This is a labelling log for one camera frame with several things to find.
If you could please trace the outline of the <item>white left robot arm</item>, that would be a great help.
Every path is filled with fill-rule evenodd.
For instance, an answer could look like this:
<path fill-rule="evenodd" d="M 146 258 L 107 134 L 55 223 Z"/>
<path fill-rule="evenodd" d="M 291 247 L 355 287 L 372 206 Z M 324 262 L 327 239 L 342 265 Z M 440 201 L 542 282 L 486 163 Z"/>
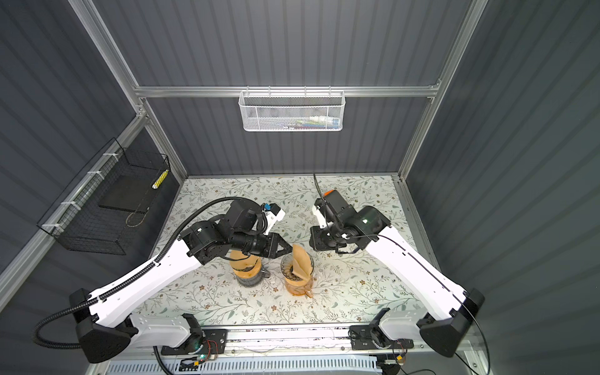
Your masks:
<path fill-rule="evenodd" d="M 190 313 L 156 318 L 134 311 L 180 277 L 215 258 L 228 258 L 231 250 L 269 259 L 292 252 L 292 246 L 273 232 L 285 216 L 280 206 L 239 197 L 226 200 L 231 205 L 225 214 L 201 221 L 187 218 L 159 255 L 89 294 L 92 305 L 75 317 L 78 344 L 90 363 L 105 362 L 128 348 L 166 348 L 202 358 L 218 352 Z"/>

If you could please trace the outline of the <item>bamboo ring holder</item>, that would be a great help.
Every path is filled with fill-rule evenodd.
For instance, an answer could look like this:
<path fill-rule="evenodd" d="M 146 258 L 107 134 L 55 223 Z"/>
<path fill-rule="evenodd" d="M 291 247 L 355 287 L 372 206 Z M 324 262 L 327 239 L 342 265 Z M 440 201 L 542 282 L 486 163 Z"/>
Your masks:
<path fill-rule="evenodd" d="M 241 279 L 254 278 L 261 270 L 262 264 L 255 262 L 253 265 L 243 266 L 241 269 L 232 267 L 234 274 Z"/>
<path fill-rule="evenodd" d="M 313 282 L 313 279 L 311 277 L 309 277 L 308 279 L 301 279 L 295 275 L 285 275 L 284 276 L 284 281 L 291 286 L 295 286 L 295 287 L 301 287 L 307 284 L 310 284 Z"/>

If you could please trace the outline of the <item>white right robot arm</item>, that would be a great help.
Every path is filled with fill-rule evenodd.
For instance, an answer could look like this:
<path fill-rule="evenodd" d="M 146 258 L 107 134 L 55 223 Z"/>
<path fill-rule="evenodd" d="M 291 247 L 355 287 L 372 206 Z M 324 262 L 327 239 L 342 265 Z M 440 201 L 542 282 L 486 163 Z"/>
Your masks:
<path fill-rule="evenodd" d="M 376 347 L 422 339 L 439 355 L 451 358 L 456 354 L 483 306 L 481 292 L 468 292 L 448 279 L 373 206 L 355 210 L 338 191 L 331 190 L 315 201 L 312 214 L 318 221 L 309 239 L 314 250 L 342 255 L 353 244 L 386 266 L 422 304 L 416 312 L 381 309 L 366 333 Z"/>

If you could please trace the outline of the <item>orange glass carafe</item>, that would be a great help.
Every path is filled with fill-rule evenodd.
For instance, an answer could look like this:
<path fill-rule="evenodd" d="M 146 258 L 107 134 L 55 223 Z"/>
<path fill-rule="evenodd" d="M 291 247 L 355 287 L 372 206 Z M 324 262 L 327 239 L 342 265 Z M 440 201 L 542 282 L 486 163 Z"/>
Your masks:
<path fill-rule="evenodd" d="M 303 296 L 304 295 L 308 298 L 313 298 L 313 280 L 312 280 L 312 283 L 301 286 L 301 287 L 291 286 L 291 285 L 288 285 L 286 282 L 284 282 L 284 285 L 285 285 L 287 291 L 294 296 Z"/>

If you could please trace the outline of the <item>grey glass carafe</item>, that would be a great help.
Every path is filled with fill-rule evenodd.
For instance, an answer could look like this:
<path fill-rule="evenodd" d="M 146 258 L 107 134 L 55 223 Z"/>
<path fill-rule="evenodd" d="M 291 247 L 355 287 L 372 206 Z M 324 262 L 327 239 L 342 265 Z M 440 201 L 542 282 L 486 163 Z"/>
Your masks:
<path fill-rule="evenodd" d="M 270 277 L 271 273 L 269 270 L 261 270 L 252 277 L 244 278 L 236 275 L 235 279 L 241 286 L 245 288 L 252 288 L 260 284 L 264 279 L 269 279 Z"/>

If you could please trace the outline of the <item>grey glass dripper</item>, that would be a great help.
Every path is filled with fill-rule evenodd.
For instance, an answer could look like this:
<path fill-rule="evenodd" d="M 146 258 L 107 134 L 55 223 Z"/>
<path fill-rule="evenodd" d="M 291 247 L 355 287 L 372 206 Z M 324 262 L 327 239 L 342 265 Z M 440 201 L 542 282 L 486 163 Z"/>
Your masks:
<path fill-rule="evenodd" d="M 283 257 L 283 259 L 281 260 L 281 273 L 285 276 L 285 275 L 295 275 L 297 276 L 297 278 L 301 278 L 301 279 L 308 279 L 311 278 L 313 275 L 313 270 L 314 270 L 314 261 L 311 255 L 308 255 L 308 260 L 309 260 L 309 266 L 307 267 L 307 270 L 304 271 L 304 275 L 306 276 L 306 278 L 304 277 L 299 277 L 298 275 L 296 275 L 293 270 L 294 270 L 294 258 L 292 256 L 292 254 L 287 254 Z"/>

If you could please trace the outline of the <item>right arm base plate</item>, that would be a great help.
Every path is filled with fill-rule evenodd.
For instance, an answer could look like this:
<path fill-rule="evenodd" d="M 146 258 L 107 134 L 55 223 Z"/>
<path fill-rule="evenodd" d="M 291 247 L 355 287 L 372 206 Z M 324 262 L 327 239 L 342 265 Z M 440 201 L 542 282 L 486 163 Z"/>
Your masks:
<path fill-rule="evenodd" d="M 353 350 L 375 349 L 412 349 L 412 339 L 390 339 L 379 327 L 369 325 L 352 325 L 348 329 L 348 337 Z"/>

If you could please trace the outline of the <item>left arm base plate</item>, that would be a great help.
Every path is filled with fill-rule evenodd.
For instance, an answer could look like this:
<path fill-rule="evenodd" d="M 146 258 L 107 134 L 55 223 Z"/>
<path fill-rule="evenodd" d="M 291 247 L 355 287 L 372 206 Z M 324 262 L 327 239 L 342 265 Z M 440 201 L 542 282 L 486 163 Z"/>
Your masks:
<path fill-rule="evenodd" d="M 164 346 L 162 356 L 212 356 L 224 354 L 228 340 L 225 329 L 203 329 L 202 334 L 192 334 L 182 345 L 176 348 Z"/>

